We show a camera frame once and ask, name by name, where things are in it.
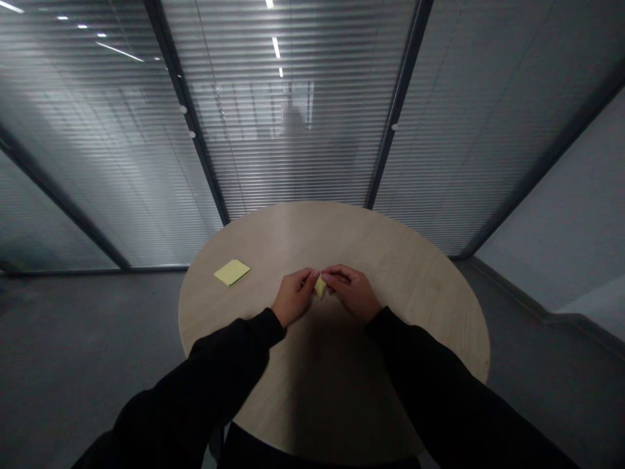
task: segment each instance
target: gray floor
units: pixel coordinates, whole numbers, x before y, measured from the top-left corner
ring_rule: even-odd
[[[457,265],[490,331],[488,385],[581,467],[625,467],[625,363]],[[71,466],[133,394],[184,359],[183,277],[0,279],[0,467]]]

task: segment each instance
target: wooden tabletop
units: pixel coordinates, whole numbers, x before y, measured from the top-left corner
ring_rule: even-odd
[[[251,270],[227,287],[213,274],[232,259]],[[382,304],[428,330],[486,381],[484,316],[448,258],[397,221],[330,202],[263,208],[225,226],[202,248],[180,292],[185,353],[196,339],[271,306],[285,274],[337,263],[366,273]],[[271,349],[234,421],[275,448],[319,462],[376,464],[421,448],[376,347],[327,292]]]

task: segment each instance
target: yellow paper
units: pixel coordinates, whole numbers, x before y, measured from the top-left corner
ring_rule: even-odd
[[[249,267],[244,263],[234,259],[227,263],[224,267],[215,272],[215,277],[221,280],[228,286],[231,286],[234,282],[243,277],[249,272]]]
[[[325,288],[326,283],[321,280],[321,276],[319,276],[319,278],[317,279],[317,283],[314,284],[314,289],[317,292],[317,295],[319,295],[319,298],[323,298]]]

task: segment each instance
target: black sweatshirt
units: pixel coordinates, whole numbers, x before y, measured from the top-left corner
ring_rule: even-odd
[[[385,307],[366,327],[410,421],[442,468],[575,468],[553,443],[475,379],[460,359]],[[189,358],[133,397],[74,468],[200,468],[285,337],[273,311],[195,342]]]

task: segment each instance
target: window blinds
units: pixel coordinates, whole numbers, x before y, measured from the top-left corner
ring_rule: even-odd
[[[20,8],[0,121],[133,267],[188,265],[222,224],[143,4]]]
[[[374,209],[460,255],[623,58],[625,7],[436,0]]]
[[[408,0],[166,0],[231,219],[364,205],[411,25]]]
[[[0,150],[0,263],[17,271],[115,269]]]

